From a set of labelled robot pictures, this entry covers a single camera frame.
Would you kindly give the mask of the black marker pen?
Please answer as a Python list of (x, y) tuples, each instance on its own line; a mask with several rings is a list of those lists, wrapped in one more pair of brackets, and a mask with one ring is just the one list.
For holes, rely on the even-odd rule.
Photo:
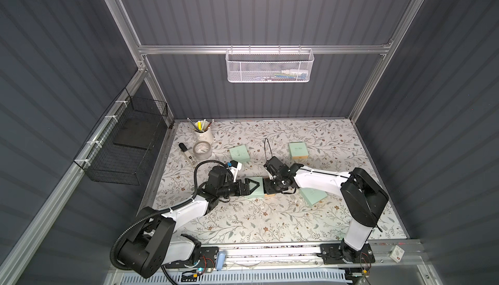
[(184, 157), (186, 158), (187, 162), (192, 166), (196, 167), (197, 166), (197, 161), (192, 154), (191, 150), (187, 148), (187, 146), (184, 143), (179, 143), (179, 148), (181, 152), (183, 153)]

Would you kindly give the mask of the floral table mat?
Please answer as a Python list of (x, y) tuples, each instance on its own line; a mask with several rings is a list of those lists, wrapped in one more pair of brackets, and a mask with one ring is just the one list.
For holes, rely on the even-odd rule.
[[(213, 160), (231, 160), (230, 149), (247, 148), (250, 160), (239, 172), (239, 178), (266, 175), (264, 163), (276, 156), (292, 164), (288, 148), (291, 142), (302, 142), (309, 156), (304, 164), (328, 171), (351, 171), (363, 168), (374, 174), (374, 168), (356, 130), (348, 120), (274, 120), (219, 121), (213, 124)], [(173, 146), (167, 157), (153, 206), (163, 209), (189, 198), (194, 175), (205, 182), (210, 164), (199, 170), (187, 161), (179, 148), (192, 147), (196, 133), (191, 124), (178, 125)], [(329, 195), (309, 205), (299, 192), (264, 198), (231, 198), (212, 212), (187, 223), (181, 232), (205, 244), (315, 242), (342, 239), (351, 221), (343, 199)]]

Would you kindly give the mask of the mint jewelry box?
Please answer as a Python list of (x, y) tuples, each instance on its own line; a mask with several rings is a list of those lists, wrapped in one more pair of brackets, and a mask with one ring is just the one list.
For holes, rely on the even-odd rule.
[(245, 145), (238, 145), (229, 149), (232, 160), (239, 163), (247, 163), (251, 160), (247, 147)]
[(293, 160), (309, 158), (309, 152), (304, 142), (290, 142), (288, 149), (290, 157)]
[(245, 179), (249, 181), (249, 190), (252, 190), (251, 194), (244, 197), (245, 199), (263, 199), (274, 196), (274, 194), (265, 193), (262, 177), (246, 177)]
[(319, 203), (322, 199), (328, 197), (328, 194), (326, 192), (315, 190), (312, 188), (300, 188), (299, 191), (309, 207), (313, 207), (315, 204)]

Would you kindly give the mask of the white perforated front panel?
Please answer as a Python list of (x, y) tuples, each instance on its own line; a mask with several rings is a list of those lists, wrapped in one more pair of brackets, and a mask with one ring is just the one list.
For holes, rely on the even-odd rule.
[(234, 269), (213, 271), (197, 278), (170, 271), (176, 284), (352, 284), (346, 272), (331, 268)]

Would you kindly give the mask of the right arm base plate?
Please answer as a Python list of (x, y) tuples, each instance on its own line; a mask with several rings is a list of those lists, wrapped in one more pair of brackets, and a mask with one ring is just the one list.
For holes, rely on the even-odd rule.
[(322, 243), (319, 247), (318, 255), (325, 264), (372, 264), (376, 261), (369, 243), (364, 243), (360, 250), (355, 250), (343, 241)]

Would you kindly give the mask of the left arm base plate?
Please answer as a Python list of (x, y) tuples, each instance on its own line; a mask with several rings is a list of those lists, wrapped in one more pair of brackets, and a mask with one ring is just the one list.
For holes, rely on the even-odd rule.
[(187, 260), (164, 262), (168, 269), (215, 268), (219, 247), (200, 247)]

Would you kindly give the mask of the white pen holder cup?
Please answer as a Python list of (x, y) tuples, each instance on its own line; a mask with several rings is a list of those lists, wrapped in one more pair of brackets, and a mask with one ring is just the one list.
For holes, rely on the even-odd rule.
[(187, 121), (194, 128), (194, 131), (197, 135), (197, 139), (199, 142), (207, 142), (213, 144), (214, 142), (214, 136), (212, 132), (213, 121), (200, 120), (194, 122), (189, 118), (187, 118)]

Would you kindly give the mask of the clear tape roll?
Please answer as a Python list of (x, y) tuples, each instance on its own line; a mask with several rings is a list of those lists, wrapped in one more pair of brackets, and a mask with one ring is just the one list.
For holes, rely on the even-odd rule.
[(212, 146), (207, 141), (198, 141), (192, 148), (194, 157), (199, 161), (208, 160), (212, 153)]

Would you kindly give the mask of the white square tag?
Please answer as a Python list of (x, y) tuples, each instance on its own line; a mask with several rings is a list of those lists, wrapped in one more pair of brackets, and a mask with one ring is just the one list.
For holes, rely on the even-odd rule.
[(393, 250), (389, 255), (389, 258), (392, 259), (394, 262), (399, 263), (401, 262), (404, 254), (405, 251), (399, 245), (395, 245), (395, 247), (393, 248)]

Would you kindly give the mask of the blue cylinder on rail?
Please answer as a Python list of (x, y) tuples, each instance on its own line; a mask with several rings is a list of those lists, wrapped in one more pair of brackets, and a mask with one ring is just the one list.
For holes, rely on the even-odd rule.
[(217, 271), (223, 270), (226, 258), (227, 258), (227, 252), (225, 250), (218, 252), (215, 263), (215, 269)]

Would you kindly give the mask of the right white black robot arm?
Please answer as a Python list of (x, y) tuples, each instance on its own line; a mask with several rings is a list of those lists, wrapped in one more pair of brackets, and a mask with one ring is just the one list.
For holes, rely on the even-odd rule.
[(268, 194), (285, 194), (290, 188), (313, 189), (336, 195), (346, 203), (352, 220), (341, 242), (320, 245), (318, 256), (325, 264), (376, 261), (368, 239), (378, 227), (389, 196), (364, 169), (331, 172), (297, 163), (287, 166), (275, 156), (267, 160), (264, 167), (268, 177), (263, 179), (263, 184)]

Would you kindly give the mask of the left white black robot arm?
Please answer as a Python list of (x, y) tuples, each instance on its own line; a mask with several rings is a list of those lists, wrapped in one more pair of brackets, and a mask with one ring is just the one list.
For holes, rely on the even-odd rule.
[(194, 168), (194, 192), (186, 201), (156, 210), (143, 208), (110, 249), (110, 262), (119, 270), (134, 271), (147, 279), (165, 264), (197, 261), (201, 243), (188, 234), (175, 232), (192, 220), (210, 213), (231, 197), (252, 195), (261, 184), (238, 179), (242, 164), (234, 160), (205, 160)]

